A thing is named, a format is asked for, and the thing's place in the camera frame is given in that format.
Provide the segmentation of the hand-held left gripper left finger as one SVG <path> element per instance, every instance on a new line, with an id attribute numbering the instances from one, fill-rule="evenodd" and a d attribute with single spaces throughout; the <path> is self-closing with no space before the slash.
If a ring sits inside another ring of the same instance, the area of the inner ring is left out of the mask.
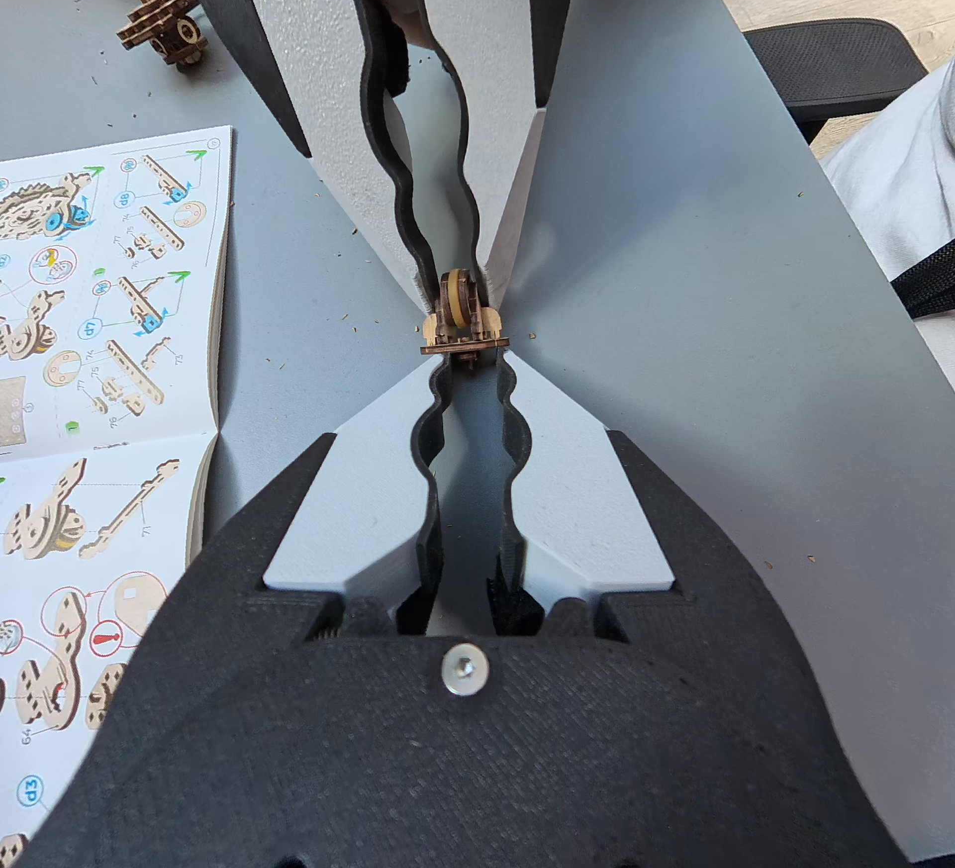
<path id="1" fill-rule="evenodd" d="M 443 566 L 436 480 L 449 363 L 423 363 L 335 432 L 265 573 L 273 589 L 374 597 L 425 631 Z"/>

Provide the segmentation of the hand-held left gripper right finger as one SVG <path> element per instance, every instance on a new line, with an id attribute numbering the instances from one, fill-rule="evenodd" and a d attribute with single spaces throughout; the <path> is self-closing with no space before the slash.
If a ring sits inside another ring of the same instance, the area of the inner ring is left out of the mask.
<path id="1" fill-rule="evenodd" d="M 561 599 L 668 590 L 673 573 L 603 423 L 510 351 L 497 359 L 514 463 L 491 610 L 496 631 L 537 631 Z"/>

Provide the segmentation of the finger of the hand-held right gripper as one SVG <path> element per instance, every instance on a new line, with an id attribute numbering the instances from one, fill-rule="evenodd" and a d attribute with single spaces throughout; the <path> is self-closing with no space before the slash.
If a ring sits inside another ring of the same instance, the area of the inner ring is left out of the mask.
<path id="1" fill-rule="evenodd" d="M 487 302 L 514 267 L 551 84 L 551 0 L 423 0 L 459 90 L 460 178 Z"/>
<path id="2" fill-rule="evenodd" d="M 370 0 L 253 0 L 313 168 L 425 313 L 436 265 L 412 208 L 412 173 L 388 131 L 387 50 Z"/>

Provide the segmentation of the small wooden pulley part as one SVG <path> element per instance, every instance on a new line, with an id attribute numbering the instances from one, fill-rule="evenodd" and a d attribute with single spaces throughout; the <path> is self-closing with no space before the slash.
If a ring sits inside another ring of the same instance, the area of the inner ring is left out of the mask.
<path id="1" fill-rule="evenodd" d="M 466 269 L 442 275 L 436 312 L 423 323 L 422 355 L 446 355 L 472 369 L 484 350 L 509 346 L 498 312 L 481 303 L 477 283 Z"/>

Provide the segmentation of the grey desk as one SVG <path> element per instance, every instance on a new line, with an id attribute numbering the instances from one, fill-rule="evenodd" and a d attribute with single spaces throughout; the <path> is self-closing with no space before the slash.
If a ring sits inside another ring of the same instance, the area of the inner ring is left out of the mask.
<path id="1" fill-rule="evenodd" d="M 2 0 L 2 158 L 231 125 L 215 533 L 418 356 L 421 322 L 209 35 Z M 953 851 L 953 392 L 721 0 L 573 0 L 502 316 L 758 569 L 915 861 Z"/>

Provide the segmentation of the small wooden gear assembly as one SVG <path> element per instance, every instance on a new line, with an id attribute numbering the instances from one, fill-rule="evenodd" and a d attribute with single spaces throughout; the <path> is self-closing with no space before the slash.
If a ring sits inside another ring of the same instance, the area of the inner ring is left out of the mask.
<path id="1" fill-rule="evenodd" d="M 207 39 L 189 10 L 197 0 L 139 0 L 139 8 L 130 12 L 129 22 L 117 33 L 121 44 L 130 50 L 144 42 L 151 44 L 167 65 L 176 65 L 180 72 L 200 62 Z"/>

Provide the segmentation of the assembly instruction booklet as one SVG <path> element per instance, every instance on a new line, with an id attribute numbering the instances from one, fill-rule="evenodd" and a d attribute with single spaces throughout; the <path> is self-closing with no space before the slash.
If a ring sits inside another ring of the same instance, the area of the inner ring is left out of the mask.
<path id="1" fill-rule="evenodd" d="M 232 138 L 2 161 L 2 866 L 201 540 Z"/>

